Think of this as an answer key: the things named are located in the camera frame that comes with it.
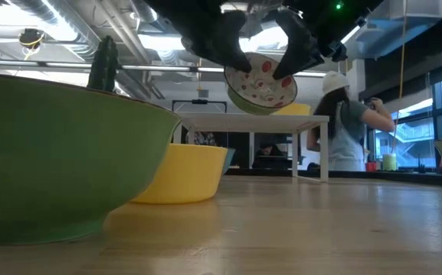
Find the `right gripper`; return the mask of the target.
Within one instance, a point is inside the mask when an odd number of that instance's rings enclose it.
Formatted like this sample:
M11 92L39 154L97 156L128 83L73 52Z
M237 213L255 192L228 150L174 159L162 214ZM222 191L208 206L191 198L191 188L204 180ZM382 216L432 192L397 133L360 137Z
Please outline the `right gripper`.
M248 22L242 10L222 11L228 0L144 0L156 13L166 18L183 36L190 37L190 51L222 66L249 73L250 61L240 48L240 31ZM280 8L261 13L256 22L275 21L288 37L308 35L308 28L298 12Z

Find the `teal bowl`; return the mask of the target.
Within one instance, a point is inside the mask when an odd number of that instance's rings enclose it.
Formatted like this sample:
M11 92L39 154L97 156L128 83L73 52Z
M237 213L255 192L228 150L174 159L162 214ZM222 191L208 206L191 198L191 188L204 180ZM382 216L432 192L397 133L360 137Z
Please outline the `teal bowl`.
M231 162L233 160L233 157L235 155L236 150L233 148L228 148L227 149L227 154L224 160L224 166L223 166L223 170L222 173L226 174L226 172L230 169L231 166Z

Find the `yellow bowl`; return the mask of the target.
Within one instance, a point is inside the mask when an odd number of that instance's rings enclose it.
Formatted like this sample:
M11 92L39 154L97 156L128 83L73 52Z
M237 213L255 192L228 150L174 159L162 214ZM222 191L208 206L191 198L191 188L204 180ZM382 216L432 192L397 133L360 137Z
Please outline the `yellow bowl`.
M223 175L227 148L171 144L153 182L132 201L183 204L212 198Z
M303 103L292 103L273 113L274 115L310 115L311 106Z

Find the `person standing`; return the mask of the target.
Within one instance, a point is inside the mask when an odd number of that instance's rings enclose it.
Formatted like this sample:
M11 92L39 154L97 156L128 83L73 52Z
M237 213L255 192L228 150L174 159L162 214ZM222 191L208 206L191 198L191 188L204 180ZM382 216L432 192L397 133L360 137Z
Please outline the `person standing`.
M371 106L352 100L349 81L341 73L326 73L322 91L324 96L314 114L329 117L328 169L363 172L365 127L392 132L395 130L392 116L380 99L371 99Z

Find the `person seated behind rack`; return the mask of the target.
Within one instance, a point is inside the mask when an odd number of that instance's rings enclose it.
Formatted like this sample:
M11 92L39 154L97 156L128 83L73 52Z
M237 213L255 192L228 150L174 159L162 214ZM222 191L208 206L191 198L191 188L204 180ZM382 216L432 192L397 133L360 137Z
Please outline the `person seated behind rack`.
M282 157L285 154L276 144L261 144L255 153L252 168L254 169L277 169L281 167Z

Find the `tall green cactus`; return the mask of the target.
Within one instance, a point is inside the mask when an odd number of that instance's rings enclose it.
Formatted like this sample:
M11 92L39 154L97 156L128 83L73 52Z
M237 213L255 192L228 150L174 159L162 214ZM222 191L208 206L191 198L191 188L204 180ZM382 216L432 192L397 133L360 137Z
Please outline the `tall green cactus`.
M87 88L114 94L117 69L117 46L111 36L106 36L95 52Z

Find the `light green cup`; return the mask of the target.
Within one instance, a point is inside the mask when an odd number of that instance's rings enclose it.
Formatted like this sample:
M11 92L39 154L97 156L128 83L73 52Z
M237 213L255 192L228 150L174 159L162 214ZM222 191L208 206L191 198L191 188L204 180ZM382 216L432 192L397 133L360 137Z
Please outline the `light green cup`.
M382 155L382 169L384 171L396 171L398 169L396 154Z

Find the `black monitor stand frame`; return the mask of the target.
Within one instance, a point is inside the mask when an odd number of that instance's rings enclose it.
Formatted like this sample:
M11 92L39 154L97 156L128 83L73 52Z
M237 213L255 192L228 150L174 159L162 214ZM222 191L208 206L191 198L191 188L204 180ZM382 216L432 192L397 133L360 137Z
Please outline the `black monitor stand frame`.
M176 100L172 100L172 104L171 104L171 110L173 112L176 112L176 109L175 109L176 103L189 103L192 105L208 105L208 104L217 105L217 104L219 104L219 105L224 106L224 109L223 110L221 109L223 111L223 113L227 113L227 102L226 101L210 101L207 99L191 99L191 100L178 100L178 99L176 99Z

